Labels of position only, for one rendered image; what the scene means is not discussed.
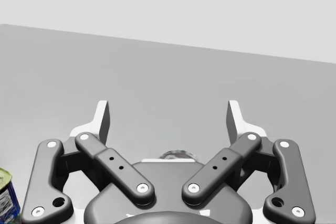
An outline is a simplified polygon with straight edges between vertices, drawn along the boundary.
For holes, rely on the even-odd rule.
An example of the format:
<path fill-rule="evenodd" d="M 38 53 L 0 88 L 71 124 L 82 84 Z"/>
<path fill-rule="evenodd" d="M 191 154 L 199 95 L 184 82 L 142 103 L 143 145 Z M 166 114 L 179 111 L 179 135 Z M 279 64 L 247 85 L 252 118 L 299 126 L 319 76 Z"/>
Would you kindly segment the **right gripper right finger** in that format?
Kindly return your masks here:
<path fill-rule="evenodd" d="M 227 105 L 230 146 L 220 150 L 182 186 L 182 199 L 199 206 L 221 185 L 238 191 L 255 171 L 267 174 L 273 192 L 262 214 L 274 224 L 315 224 L 316 211 L 299 145 L 288 139 L 272 142 L 265 130 L 246 122 L 238 101 Z"/>

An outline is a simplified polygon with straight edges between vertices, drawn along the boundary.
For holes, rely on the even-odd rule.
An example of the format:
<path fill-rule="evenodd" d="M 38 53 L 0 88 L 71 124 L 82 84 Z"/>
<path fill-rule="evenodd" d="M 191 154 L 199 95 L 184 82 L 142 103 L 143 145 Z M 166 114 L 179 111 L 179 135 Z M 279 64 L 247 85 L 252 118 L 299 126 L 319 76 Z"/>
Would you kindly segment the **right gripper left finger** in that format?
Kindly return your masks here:
<path fill-rule="evenodd" d="M 48 139 L 36 149 L 22 209 L 23 224 L 62 224 L 74 214 L 63 189 L 69 174 L 83 171 L 100 191 L 115 185 L 129 201 L 146 206 L 155 199 L 153 184 L 115 149 L 107 147 L 110 111 L 97 104 L 93 119 L 73 128 L 68 139 Z"/>

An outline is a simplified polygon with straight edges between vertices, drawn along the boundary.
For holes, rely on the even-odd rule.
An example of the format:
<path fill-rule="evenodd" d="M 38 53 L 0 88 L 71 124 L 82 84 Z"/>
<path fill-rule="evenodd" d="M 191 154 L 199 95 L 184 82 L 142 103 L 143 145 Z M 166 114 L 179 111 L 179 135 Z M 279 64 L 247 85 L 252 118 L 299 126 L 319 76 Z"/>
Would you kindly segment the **green and blue rectangular can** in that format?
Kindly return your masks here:
<path fill-rule="evenodd" d="M 20 214 L 20 205 L 10 172 L 0 168 L 0 224 L 11 224 Z"/>

